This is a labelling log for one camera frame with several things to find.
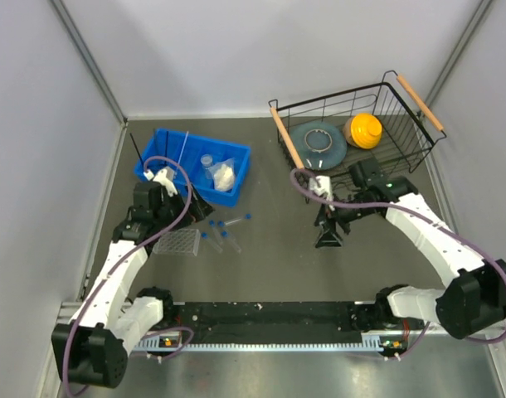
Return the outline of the glass bulb tube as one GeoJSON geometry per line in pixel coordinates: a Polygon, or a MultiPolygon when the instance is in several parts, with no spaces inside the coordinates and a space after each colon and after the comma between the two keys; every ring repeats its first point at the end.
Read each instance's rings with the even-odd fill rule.
{"type": "Polygon", "coordinates": [[[186,147],[189,135],[190,135],[190,131],[187,131],[185,133],[185,137],[184,137],[184,140],[182,142],[182,147],[181,147],[181,150],[180,150],[180,153],[179,153],[179,156],[178,156],[178,160],[177,160],[177,164],[178,165],[175,167],[175,170],[174,170],[174,174],[173,174],[174,177],[176,177],[177,174],[178,174],[179,166],[181,165],[182,157],[183,157],[183,154],[184,154],[184,150],[185,150],[185,147],[186,147]]]}

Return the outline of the clear bag of white powder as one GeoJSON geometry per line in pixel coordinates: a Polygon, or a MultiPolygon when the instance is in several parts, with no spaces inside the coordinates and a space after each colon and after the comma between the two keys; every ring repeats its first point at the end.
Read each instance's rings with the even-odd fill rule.
{"type": "Polygon", "coordinates": [[[235,159],[229,158],[208,168],[216,191],[228,192],[234,187],[236,182],[234,166],[235,159]]]}

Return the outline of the black wire ring stand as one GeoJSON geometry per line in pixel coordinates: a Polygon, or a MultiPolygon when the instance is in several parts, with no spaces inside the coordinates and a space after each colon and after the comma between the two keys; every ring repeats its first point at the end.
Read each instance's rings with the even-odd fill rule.
{"type": "Polygon", "coordinates": [[[169,131],[166,129],[155,129],[152,138],[148,141],[143,151],[135,140],[134,134],[129,134],[131,143],[137,155],[137,162],[134,166],[134,173],[142,173],[144,170],[144,161],[152,156],[167,156],[168,155],[168,138],[169,131]]]}

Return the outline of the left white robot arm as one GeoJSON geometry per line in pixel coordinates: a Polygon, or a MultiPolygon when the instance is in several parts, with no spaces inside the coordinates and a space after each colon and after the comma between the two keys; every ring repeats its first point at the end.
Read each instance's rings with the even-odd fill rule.
{"type": "Polygon", "coordinates": [[[51,335],[59,377],[65,388],[115,388],[129,354],[151,328],[168,328],[176,310],[166,289],[142,290],[124,309],[135,276],[165,233],[190,226],[212,213],[212,207],[189,184],[182,197],[173,184],[139,182],[125,218],[114,228],[101,271],[68,323],[51,335]]]}

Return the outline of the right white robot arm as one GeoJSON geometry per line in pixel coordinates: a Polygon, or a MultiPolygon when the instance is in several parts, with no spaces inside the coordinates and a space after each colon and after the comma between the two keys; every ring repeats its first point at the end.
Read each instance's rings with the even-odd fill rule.
{"type": "Polygon", "coordinates": [[[418,289],[399,284],[379,291],[372,311],[377,322],[394,328],[404,318],[441,325],[452,337],[464,339],[506,319],[506,263],[490,264],[482,255],[451,237],[424,197],[406,177],[385,177],[372,159],[349,168],[356,193],[346,207],[337,200],[331,180],[318,176],[309,190],[324,199],[314,224],[316,247],[339,247],[342,233],[365,216],[379,214],[401,231],[439,275],[443,289],[418,289]]]}

